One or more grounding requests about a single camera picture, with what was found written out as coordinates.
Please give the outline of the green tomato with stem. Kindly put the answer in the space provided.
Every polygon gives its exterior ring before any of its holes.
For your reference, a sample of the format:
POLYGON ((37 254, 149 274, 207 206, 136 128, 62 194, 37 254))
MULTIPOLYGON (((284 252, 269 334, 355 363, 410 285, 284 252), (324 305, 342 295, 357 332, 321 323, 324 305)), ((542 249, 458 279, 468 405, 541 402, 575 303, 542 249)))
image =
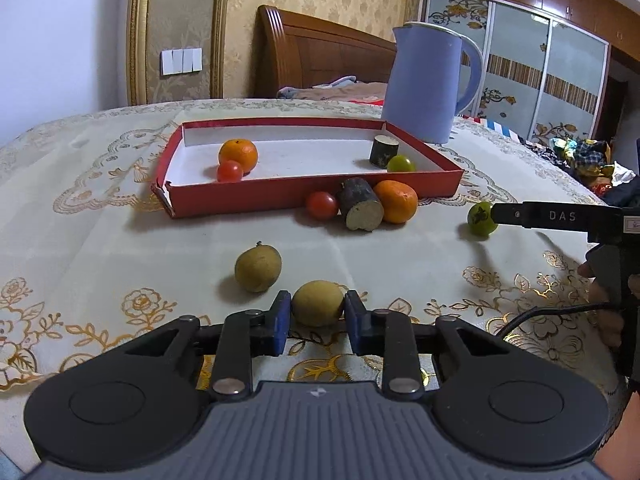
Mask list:
POLYGON ((491 218, 491 203, 489 202, 479 202, 472 206, 466 222, 468 222, 470 232, 478 237, 488 237, 498 226, 491 218))

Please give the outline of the brown longan fruit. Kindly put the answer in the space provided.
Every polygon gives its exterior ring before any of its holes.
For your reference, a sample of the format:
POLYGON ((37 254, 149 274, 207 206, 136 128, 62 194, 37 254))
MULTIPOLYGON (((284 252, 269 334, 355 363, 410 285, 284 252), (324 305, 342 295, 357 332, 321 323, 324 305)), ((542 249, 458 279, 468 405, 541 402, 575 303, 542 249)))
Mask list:
POLYGON ((246 292, 260 294, 270 289, 282 271, 282 258, 276 248, 258 242, 235 261, 234 278, 246 292))

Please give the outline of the yellow longan fruit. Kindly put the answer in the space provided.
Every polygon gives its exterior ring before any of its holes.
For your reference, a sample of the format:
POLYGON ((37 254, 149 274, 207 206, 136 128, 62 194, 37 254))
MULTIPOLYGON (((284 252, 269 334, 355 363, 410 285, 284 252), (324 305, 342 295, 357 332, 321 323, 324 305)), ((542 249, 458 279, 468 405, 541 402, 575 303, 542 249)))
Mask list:
POLYGON ((336 323, 343 312, 344 292, 329 281, 311 281, 296 290, 292 313, 299 324, 326 327, 336 323))

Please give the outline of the orange mandarin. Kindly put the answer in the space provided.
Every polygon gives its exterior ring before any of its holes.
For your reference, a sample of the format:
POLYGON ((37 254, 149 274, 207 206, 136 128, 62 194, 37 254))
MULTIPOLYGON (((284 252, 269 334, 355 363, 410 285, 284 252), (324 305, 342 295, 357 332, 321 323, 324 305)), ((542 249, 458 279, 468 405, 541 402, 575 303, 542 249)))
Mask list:
POLYGON ((385 222, 404 224, 416 214, 418 196, 408 184, 384 180, 375 185, 373 192, 383 206, 385 222))
POLYGON ((218 162, 237 162, 243 169, 243 174, 249 174, 258 163, 256 145, 247 139, 230 139, 221 145, 218 152, 218 162))

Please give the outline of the red cherry tomato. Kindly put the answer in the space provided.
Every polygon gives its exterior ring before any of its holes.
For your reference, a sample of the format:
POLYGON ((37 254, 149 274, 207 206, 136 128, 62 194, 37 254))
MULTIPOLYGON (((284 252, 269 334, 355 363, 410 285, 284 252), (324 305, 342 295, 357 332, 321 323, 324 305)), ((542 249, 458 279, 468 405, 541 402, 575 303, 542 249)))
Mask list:
POLYGON ((316 220, 331 220, 339 210, 337 199, 328 192, 314 192, 306 199, 306 211, 316 220))
POLYGON ((218 182, 240 182, 243 177, 244 169, 242 165, 235 160, 224 160, 217 167, 216 179, 218 182))

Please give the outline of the striped colourful bedding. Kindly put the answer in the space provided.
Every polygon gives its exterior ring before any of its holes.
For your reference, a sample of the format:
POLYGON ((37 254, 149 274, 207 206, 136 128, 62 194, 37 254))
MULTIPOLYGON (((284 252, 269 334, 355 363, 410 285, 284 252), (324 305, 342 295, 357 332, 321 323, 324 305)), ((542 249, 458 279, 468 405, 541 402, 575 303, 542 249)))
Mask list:
POLYGON ((506 126, 486 118, 462 115, 467 122, 480 125, 496 136, 520 144, 552 166, 566 172, 599 197, 612 188, 631 183, 637 175, 614 162, 611 147, 605 141, 552 138, 540 144, 526 140, 506 126))

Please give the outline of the red cardboard tray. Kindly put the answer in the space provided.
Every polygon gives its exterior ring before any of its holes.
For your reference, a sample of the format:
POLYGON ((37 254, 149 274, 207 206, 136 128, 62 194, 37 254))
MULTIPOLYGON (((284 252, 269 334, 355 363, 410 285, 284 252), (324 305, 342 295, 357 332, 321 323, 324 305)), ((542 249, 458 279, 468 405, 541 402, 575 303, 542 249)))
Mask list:
POLYGON ((151 190, 175 219, 304 206, 313 192, 337 195, 349 178, 370 185, 392 179, 421 198, 456 194, 463 171, 446 156, 379 119, 244 117, 178 125, 157 163, 151 190), (398 141, 411 172, 387 172, 370 163, 376 136, 398 141), (239 182, 216 177, 218 153, 232 139, 253 142, 256 167, 239 182))

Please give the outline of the sliding door wardrobe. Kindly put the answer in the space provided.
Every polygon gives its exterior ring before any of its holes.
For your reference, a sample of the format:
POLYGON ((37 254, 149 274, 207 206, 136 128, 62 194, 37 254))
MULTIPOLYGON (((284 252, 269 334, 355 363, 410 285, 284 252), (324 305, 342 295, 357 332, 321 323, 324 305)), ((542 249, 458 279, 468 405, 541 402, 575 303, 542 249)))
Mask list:
POLYGON ((483 76, 465 113, 525 139, 616 137, 639 68, 639 9, 620 0, 426 0, 425 21, 471 38, 483 76))

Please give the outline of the pink crumpled blanket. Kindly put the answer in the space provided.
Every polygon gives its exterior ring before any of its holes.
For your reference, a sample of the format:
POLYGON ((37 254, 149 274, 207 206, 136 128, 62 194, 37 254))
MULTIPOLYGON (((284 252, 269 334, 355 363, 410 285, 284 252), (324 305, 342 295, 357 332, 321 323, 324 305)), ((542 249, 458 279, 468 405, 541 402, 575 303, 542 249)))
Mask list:
POLYGON ((363 82, 355 76, 344 76, 310 88, 283 87, 277 92, 277 98, 375 104, 384 101, 386 88, 385 82, 363 82))

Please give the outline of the wooden bed headboard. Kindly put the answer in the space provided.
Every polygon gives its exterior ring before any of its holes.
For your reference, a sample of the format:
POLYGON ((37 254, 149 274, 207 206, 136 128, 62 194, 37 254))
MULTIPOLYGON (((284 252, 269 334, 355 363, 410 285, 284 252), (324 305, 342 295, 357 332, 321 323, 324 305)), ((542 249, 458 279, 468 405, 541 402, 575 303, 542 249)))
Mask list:
POLYGON ((322 18, 263 4, 257 9, 253 96, 310 88, 341 76, 386 82, 396 46, 390 40, 322 18))

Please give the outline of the white wall switch panel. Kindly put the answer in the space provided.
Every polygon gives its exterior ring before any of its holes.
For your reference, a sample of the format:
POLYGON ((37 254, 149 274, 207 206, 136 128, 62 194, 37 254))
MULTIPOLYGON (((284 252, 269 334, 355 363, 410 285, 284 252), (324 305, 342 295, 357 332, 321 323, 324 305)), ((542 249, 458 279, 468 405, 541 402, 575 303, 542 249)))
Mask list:
POLYGON ((203 69, 201 48, 163 50, 160 52, 160 74, 172 75, 198 73, 203 69))

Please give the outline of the gold picture frame moulding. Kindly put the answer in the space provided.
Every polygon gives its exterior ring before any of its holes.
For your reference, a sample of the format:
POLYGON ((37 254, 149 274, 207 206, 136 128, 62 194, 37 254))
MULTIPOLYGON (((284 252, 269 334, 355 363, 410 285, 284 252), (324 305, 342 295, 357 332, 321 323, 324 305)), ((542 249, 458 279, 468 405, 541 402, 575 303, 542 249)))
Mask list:
POLYGON ((130 105, 216 99, 224 93, 227 0, 125 0, 124 92, 130 105), (160 54, 200 49, 202 68, 163 75, 160 54))

